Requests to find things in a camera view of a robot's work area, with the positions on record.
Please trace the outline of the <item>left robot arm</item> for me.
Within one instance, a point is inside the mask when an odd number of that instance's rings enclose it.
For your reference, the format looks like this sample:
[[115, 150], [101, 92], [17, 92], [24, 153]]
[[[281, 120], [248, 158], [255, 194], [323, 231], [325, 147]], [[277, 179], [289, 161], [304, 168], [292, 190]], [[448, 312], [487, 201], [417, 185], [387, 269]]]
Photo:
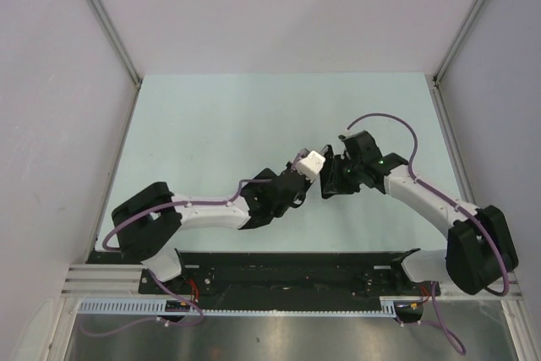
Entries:
[[155, 182], [112, 211], [113, 231], [122, 256], [135, 260], [157, 277], [169, 293], [185, 287], [187, 273], [171, 242], [181, 231], [223, 227], [251, 230], [269, 225], [290, 208], [303, 204], [324, 160], [308, 157], [289, 163], [279, 174], [269, 168], [239, 182], [229, 198], [195, 198], [174, 194], [165, 182]]

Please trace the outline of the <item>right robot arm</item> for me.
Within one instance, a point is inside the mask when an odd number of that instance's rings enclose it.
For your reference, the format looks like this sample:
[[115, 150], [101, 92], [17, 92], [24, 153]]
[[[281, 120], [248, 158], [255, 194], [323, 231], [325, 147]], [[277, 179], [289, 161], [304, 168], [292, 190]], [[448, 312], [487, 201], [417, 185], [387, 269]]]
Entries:
[[[390, 273], [397, 293], [409, 294], [427, 281], [452, 282], [470, 295], [482, 290], [499, 296], [509, 292], [509, 274], [518, 260], [498, 208], [452, 199], [415, 176], [406, 159], [395, 153], [383, 156], [375, 147], [364, 155], [339, 155], [327, 145], [323, 156], [323, 198], [355, 194], [361, 186], [376, 189], [413, 209], [445, 238], [445, 249], [414, 249], [404, 254], [401, 266]], [[503, 287], [496, 292], [491, 284], [497, 281]]]

